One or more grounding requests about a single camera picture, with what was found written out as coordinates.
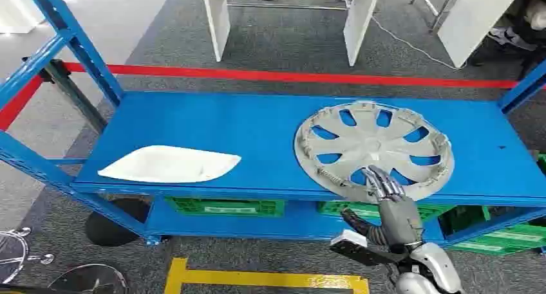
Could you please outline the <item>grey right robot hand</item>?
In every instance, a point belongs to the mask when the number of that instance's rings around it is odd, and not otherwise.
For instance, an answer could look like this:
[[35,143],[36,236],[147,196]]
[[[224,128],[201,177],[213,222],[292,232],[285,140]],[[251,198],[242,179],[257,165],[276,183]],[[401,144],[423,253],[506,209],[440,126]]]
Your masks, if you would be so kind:
[[418,208],[399,182],[386,171],[370,165],[363,170],[366,182],[378,203],[379,226],[359,217],[346,208],[341,216],[358,234],[379,246],[410,246],[422,244],[424,227]]

